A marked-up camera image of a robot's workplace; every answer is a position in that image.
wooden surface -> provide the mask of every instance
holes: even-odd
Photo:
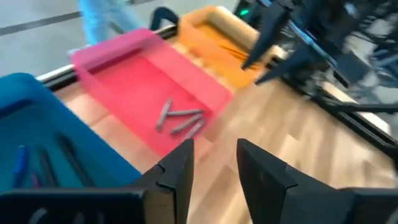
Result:
[[[195,64],[203,66],[201,60],[183,46],[173,40],[171,43]],[[204,67],[204,70],[219,77],[211,68]],[[329,87],[329,92],[336,91]],[[160,159],[78,83],[56,95],[141,172]],[[381,120],[372,122],[386,127]],[[189,223],[250,222],[236,165],[237,138],[252,141],[333,187],[396,186],[392,164],[384,154],[317,105],[301,99],[282,82],[274,80],[237,91],[222,115],[196,138]]]

light blue jeans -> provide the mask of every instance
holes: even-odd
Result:
[[[124,32],[142,27],[141,21],[122,0],[79,0],[88,44],[109,39],[109,23],[113,21]]]

pink tray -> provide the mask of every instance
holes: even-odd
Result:
[[[85,90],[161,156],[178,146],[186,134],[169,135],[187,117],[167,118],[163,131],[155,130],[167,99],[173,99],[172,110],[204,109],[209,124],[232,97],[147,29],[77,51],[72,62]]]

blue bin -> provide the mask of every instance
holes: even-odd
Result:
[[[83,187],[56,143],[56,133],[74,143],[75,155],[96,187],[122,187],[141,176],[32,75],[15,73],[0,78],[1,191],[13,188],[19,146],[27,146],[29,170],[42,179],[39,148],[48,152],[60,187]],[[24,184],[32,186],[29,176]]]

green light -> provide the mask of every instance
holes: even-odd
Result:
[[[244,16],[244,15],[246,15],[247,13],[249,13],[249,10],[243,9],[243,10],[239,13],[239,15],[240,15],[240,16]]]

